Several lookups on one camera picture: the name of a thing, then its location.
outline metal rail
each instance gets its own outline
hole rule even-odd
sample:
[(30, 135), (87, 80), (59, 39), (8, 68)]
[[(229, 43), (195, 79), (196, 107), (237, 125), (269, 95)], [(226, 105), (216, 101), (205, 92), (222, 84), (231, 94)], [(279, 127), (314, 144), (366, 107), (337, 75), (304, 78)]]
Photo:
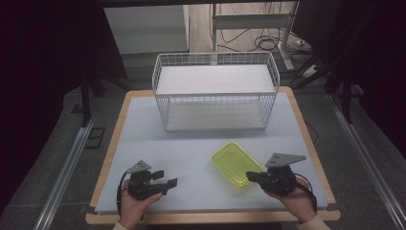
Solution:
[(379, 172), (379, 169), (376, 167), (373, 159), (371, 158), (368, 150), (365, 148), (361, 139), (359, 138), (353, 125), (347, 122), (347, 119), (341, 112), (341, 105), (337, 99), (331, 95), (327, 95), (328, 99), (331, 102), (331, 106), (334, 109), (335, 114), (338, 117), (341, 125), (344, 128), (344, 131), (350, 138), (352, 145), (355, 148), (355, 151), (365, 168), (370, 180), (375, 187), (377, 193), (382, 199), (386, 209), (388, 210), (389, 215), (394, 221), (397, 229), (406, 229), (406, 216), (405, 212), (402, 209), (400, 202), (395, 197), (391, 187), (386, 183), (385, 178)]
[(69, 181), (72, 177), (74, 172), (75, 166), (78, 163), (81, 151), (83, 150), (84, 144), (86, 143), (87, 137), (92, 129), (92, 126), (96, 120), (97, 112), (99, 106), (101, 104), (101, 100), (95, 100), (95, 106), (92, 111), (92, 116), (87, 124), (87, 126), (83, 126), (80, 128), (77, 138), (73, 146), (71, 147), (69, 154), (63, 164), (62, 169), (60, 170), (59, 176), (56, 179), (56, 183), (48, 196), (47, 201), (39, 215), (34, 229), (49, 229), (51, 226), (52, 221), (54, 220), (54, 216), (56, 214), (56, 210), (59, 207), (60, 201), (65, 194), (66, 188), (69, 184)]

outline translucent container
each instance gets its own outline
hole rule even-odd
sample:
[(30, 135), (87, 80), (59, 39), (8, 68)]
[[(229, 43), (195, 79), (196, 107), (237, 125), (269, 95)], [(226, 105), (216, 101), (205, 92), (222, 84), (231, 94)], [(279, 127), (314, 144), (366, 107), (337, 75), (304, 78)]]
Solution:
[(242, 147), (230, 142), (212, 155), (213, 162), (239, 188), (249, 184), (246, 172), (262, 172), (257, 163)]

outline metal pole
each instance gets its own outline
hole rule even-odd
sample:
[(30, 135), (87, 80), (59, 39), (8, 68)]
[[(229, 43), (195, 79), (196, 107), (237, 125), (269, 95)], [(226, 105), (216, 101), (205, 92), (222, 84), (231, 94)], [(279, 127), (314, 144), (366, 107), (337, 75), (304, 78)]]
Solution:
[(212, 13), (212, 51), (217, 52), (217, 26), (216, 26), (216, 18), (215, 18), (215, 4), (213, 4), (213, 13)]

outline floor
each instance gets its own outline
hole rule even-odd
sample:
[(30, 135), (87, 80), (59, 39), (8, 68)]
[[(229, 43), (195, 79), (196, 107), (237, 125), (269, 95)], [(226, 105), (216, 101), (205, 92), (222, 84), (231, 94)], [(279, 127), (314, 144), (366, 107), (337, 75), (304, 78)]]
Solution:
[[(258, 3), (223, 4), (223, 13), (244, 13), (245, 11), (279, 12), (280, 5)], [(287, 12), (289, 4), (281, 5), (281, 12)], [(191, 52), (210, 52), (212, 43), (210, 39), (208, 5), (190, 6), (191, 16)], [(263, 35), (279, 37), (282, 32), (278, 30), (250, 30), (237, 37), (243, 31), (224, 31), (224, 40), (218, 33), (218, 44), (228, 46), (239, 51), (248, 51), (255, 48), (255, 39)], [(299, 68), (309, 58), (306, 53), (310, 48), (308, 44), (299, 46), (299, 38), (289, 37), (290, 51), (294, 56), (294, 65)], [(230, 51), (219, 47), (219, 51)], [(276, 49), (271, 50), (281, 73), (281, 85), (290, 85), (292, 81), (300, 81), (303, 77), (295, 77), (294, 73), (287, 73), (280, 55)], [(124, 83), (134, 89), (150, 89), (150, 76), (156, 54), (126, 55), (124, 65), (128, 80)], [(401, 229), (398, 228), (385, 206), (383, 197), (376, 190), (371, 176), (368, 174), (357, 149), (346, 133), (345, 126), (338, 118), (332, 103), (323, 90), (327, 76), (320, 78), (301, 89), (294, 90), (295, 97), (307, 123), (307, 128), (313, 139), (314, 146), (319, 154), (339, 208), (341, 218), (338, 221), (329, 221), (327, 224), (333, 229)], [(73, 171), (69, 185), (62, 195), (55, 217), (49, 226), (50, 229), (111, 229), (111, 225), (89, 225), (85, 222), (85, 213), (89, 200), (93, 194), (99, 176), (102, 161), (108, 148), (115, 121), (119, 115), (125, 90), (104, 80), (106, 95), (102, 99), (92, 99), (100, 103), (98, 117), (93, 127), (103, 128), (103, 138), (99, 143), (87, 140), (80, 154), (79, 161)], [(338, 92), (332, 95), (339, 101)], [(8, 208), (0, 219), (0, 229), (33, 229), (37, 219), (44, 208), (47, 198), (57, 175), (65, 163), (71, 147), (75, 143), (81, 123), (81, 114), (74, 112), (74, 107), (80, 104), (80, 92), (73, 90), (65, 97), (64, 110), (58, 124), (49, 138), (47, 145), (38, 157), (35, 165), (14, 195)], [(370, 153), (375, 166), (387, 182), (387, 187), (395, 195), (401, 206), (406, 204), (406, 161), (386, 136), (368, 118), (357, 100), (351, 101), (351, 125), (357, 131), (365, 149)], [(295, 229), (296, 222), (282, 223), (282, 229)], [(193, 229), (211, 229), (211, 226), (183, 226)], [(224, 225), (223, 228), (234, 228), (233, 225)], [(244, 229), (275, 229), (269, 224), (244, 225)], [(150, 229), (169, 229), (168, 226), (152, 226)]]

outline sleeve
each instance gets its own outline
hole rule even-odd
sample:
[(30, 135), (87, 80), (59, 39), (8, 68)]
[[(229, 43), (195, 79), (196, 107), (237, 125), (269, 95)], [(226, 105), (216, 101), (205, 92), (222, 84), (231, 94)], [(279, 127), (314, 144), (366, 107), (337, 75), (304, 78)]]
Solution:
[(117, 221), (116, 224), (114, 225), (113, 230), (128, 230), (128, 229), (124, 228), (124, 227)]
[(299, 230), (331, 230), (319, 215), (311, 221), (298, 225)]

